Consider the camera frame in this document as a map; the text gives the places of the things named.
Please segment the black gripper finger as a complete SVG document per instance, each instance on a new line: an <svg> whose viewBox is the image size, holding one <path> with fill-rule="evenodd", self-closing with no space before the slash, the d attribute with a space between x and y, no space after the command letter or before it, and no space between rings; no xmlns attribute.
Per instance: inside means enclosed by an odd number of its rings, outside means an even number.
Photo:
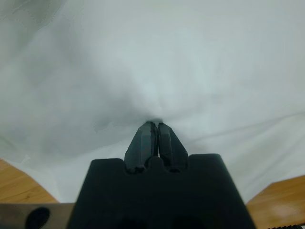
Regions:
<svg viewBox="0 0 305 229"><path fill-rule="evenodd" d="M159 154L169 171L184 171L188 153L175 132L166 124L158 124Z"/></svg>
<svg viewBox="0 0 305 229"><path fill-rule="evenodd" d="M157 126L146 122L138 128L124 155L127 172L142 173L154 156L157 156Z"/></svg>

